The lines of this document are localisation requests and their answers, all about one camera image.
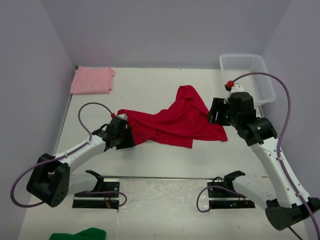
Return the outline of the red t shirt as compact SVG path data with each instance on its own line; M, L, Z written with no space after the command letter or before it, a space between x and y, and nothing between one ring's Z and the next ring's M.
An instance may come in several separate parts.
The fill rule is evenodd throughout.
M191 149L194 140L228 140L221 125L209 123L209 110L191 85L180 86L172 105L156 114L129 109L120 109L117 113L127 115L136 145L151 140Z

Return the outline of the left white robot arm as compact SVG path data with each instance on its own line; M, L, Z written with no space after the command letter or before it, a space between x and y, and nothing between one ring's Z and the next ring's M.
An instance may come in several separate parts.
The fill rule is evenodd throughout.
M104 178L93 170L73 174L77 168L109 149L134 147L132 128L126 114L114 116L109 124L95 130L91 136L75 147L51 156L43 154L32 171L26 190L54 208L68 195L109 195L113 190L104 188Z

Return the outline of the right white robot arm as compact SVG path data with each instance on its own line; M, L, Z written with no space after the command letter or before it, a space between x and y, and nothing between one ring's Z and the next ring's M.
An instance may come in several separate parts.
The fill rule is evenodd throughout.
M244 195L261 207L270 224L278 231L290 228L316 213L320 200L311 197L298 181L281 150L272 123L258 117L253 97L244 91L231 93L227 99L215 97L207 115L211 124L232 126L261 162L272 189L266 190L238 170L226 175L223 191L233 197Z

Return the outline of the white plastic basket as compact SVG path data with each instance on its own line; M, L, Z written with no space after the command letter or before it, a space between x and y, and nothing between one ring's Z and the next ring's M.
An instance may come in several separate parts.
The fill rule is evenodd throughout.
M244 74L250 74L236 81L244 91L253 97L256 107L276 100L272 79L267 75L267 67L263 58L255 54L223 54L219 57L222 78L225 83Z

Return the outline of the folded pink t shirt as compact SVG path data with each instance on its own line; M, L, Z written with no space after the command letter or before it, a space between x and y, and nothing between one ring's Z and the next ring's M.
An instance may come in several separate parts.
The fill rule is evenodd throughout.
M113 89L116 72L111 67L79 66L70 86L71 95L109 94Z

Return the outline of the green t shirt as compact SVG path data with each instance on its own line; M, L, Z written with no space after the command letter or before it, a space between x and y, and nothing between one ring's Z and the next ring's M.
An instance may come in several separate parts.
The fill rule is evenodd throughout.
M91 227L75 234L53 233L49 240L106 240L107 232L105 230Z

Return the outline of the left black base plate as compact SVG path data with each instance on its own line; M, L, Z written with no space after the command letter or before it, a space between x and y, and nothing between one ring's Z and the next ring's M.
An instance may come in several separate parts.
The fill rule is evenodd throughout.
M73 209L118 210L120 207L120 182L103 181L97 193L76 193L73 197Z

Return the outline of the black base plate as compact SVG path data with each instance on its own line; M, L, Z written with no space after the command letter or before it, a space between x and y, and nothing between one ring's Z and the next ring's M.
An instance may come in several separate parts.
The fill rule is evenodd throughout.
M207 190L209 197L209 206L211 209L255 209L255 204L248 198L241 197L238 194L234 194L216 188L212 186L218 186L227 190L235 192L233 187L227 181L225 182L221 177L216 177L213 180L207 182L207 186L210 188Z
M118 210L120 207L120 182L103 181L97 193L76 193L73 197L73 209Z

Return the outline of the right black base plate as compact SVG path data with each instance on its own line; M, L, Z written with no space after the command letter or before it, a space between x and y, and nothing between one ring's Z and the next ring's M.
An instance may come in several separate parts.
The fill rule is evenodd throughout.
M207 182L207 186L210 188L207 190L209 197L209 206L211 209L255 209L255 204L248 198L241 197L238 194L234 194L216 188L212 186L218 186L227 190L235 192L233 187L227 181L225 182L221 177L216 177L213 180Z

